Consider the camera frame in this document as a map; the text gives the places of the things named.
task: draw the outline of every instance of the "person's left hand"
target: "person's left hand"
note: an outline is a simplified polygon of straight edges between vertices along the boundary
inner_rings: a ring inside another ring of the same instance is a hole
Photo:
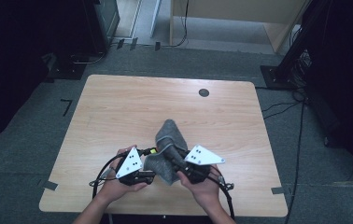
[[[124,149],[119,149],[118,154],[126,151],[130,151],[133,147],[136,147],[136,145],[130,146]],[[116,167],[118,167],[120,159],[121,158],[115,159],[112,163],[110,163],[109,167],[116,169]],[[106,179],[113,179],[115,178],[115,175],[116,175],[115,171],[113,170],[106,176]],[[119,182],[118,179],[106,180],[103,187],[98,192],[97,196],[106,200],[107,203],[112,203],[117,199],[121,198],[127,192],[139,191],[142,188],[146,187],[147,185],[148,185],[147,183],[138,183],[132,186],[127,186],[127,185],[121,184],[121,182]]]

